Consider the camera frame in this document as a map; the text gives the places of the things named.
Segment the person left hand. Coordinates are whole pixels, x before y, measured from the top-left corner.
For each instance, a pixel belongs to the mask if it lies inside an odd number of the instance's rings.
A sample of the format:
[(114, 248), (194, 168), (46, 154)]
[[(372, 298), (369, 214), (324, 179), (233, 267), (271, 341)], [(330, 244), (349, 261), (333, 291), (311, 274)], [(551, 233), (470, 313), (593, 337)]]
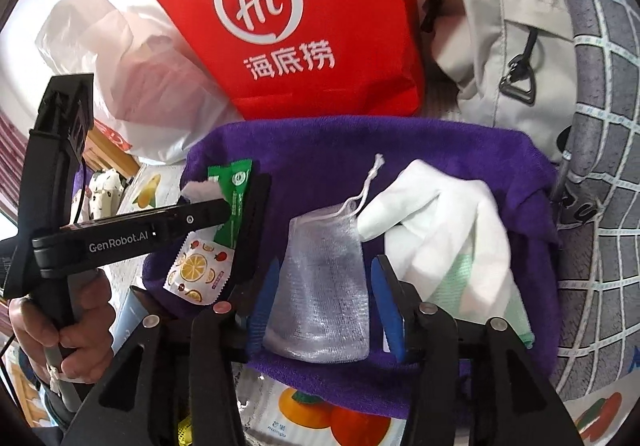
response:
[(81, 318), (61, 330), (56, 330), (27, 297), (12, 299), (9, 317), (13, 333), (41, 381), (50, 382), (44, 350), (58, 345), (73, 351), (62, 361), (60, 370), (64, 378), (92, 384), (102, 377), (113, 358), (110, 328), (116, 313), (110, 304), (111, 297), (107, 276), (98, 269), (96, 278), (79, 293)]

